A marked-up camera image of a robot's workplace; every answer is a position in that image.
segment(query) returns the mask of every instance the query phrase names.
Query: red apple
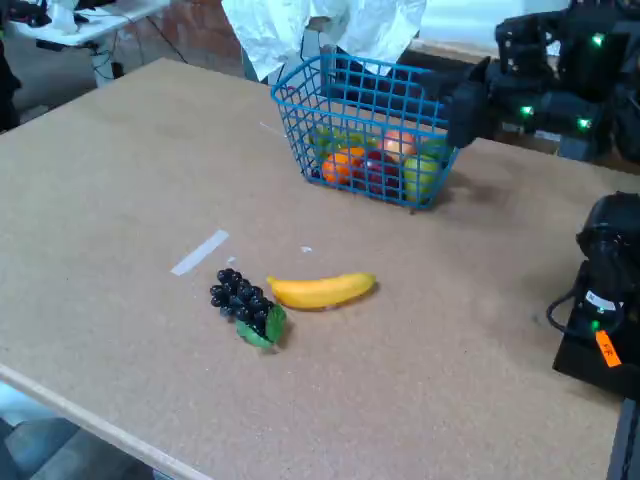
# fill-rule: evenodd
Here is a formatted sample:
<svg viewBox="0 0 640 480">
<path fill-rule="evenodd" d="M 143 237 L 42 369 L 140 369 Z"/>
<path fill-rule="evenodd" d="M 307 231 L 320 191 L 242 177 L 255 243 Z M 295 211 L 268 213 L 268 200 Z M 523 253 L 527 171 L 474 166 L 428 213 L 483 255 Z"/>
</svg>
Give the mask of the red apple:
<svg viewBox="0 0 640 480">
<path fill-rule="evenodd" d="M 394 162 L 402 164 L 405 156 L 415 155 L 416 139 L 408 132 L 387 130 L 379 147 L 380 150 L 384 150 Z"/>
<path fill-rule="evenodd" d="M 400 169 L 385 152 L 369 151 L 367 161 L 362 168 L 354 169 L 353 176 L 356 188 L 366 190 L 368 183 L 373 194 L 391 198 L 400 196 Z"/>
</svg>

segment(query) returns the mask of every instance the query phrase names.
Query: cork table surface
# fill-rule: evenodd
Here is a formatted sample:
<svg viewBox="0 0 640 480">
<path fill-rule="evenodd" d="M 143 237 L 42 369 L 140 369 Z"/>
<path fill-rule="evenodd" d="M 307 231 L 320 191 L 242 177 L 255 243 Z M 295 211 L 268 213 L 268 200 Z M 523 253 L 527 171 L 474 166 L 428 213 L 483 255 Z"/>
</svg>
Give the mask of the cork table surface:
<svg viewBox="0 0 640 480">
<path fill-rule="evenodd" d="M 0 136 L 0 378 L 176 478 L 603 478 L 620 399 L 552 370 L 543 313 L 638 178 L 479 140 L 410 215 L 281 131 L 265 86 L 159 61 Z M 265 355 L 209 305 L 230 257 L 379 289 Z"/>
</svg>

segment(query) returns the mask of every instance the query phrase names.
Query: orange label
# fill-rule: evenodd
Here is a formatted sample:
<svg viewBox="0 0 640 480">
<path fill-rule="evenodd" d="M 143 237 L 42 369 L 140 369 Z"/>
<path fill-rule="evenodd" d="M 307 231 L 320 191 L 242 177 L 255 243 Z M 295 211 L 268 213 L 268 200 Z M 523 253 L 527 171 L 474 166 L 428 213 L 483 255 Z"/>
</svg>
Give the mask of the orange label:
<svg viewBox="0 0 640 480">
<path fill-rule="evenodd" d="M 609 365 L 609 368 L 622 365 L 620 357 L 618 357 L 616 349 L 613 348 L 613 343 L 611 343 L 611 339 L 609 338 L 609 335 L 607 335 L 607 332 L 604 330 L 598 330 L 596 332 L 596 342 L 598 342 L 602 356 L 607 362 L 607 365 Z"/>
</svg>

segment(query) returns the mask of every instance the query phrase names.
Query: yellow banana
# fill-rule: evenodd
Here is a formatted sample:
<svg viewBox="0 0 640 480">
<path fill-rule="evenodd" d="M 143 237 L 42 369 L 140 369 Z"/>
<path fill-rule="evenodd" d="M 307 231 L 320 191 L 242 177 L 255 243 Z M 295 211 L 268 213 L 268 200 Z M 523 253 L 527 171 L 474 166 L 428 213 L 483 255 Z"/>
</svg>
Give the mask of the yellow banana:
<svg viewBox="0 0 640 480">
<path fill-rule="evenodd" d="M 320 280 L 278 280 L 267 277 L 273 295 L 292 308 L 313 309 L 344 303 L 369 291 L 376 283 L 370 273 L 350 273 Z"/>
</svg>

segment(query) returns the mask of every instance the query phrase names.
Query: blue wire basket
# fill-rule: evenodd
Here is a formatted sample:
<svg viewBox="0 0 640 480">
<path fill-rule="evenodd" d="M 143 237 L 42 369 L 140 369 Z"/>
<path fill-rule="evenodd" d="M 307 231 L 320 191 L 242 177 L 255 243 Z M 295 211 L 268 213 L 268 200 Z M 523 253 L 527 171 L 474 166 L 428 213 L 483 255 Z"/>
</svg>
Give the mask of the blue wire basket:
<svg viewBox="0 0 640 480">
<path fill-rule="evenodd" d="M 426 73 L 328 53 L 278 81 L 271 95 L 304 178 L 413 209 L 429 207 L 458 150 L 447 146 L 448 122 L 440 118 L 450 99 L 428 97 L 418 83 Z"/>
</svg>

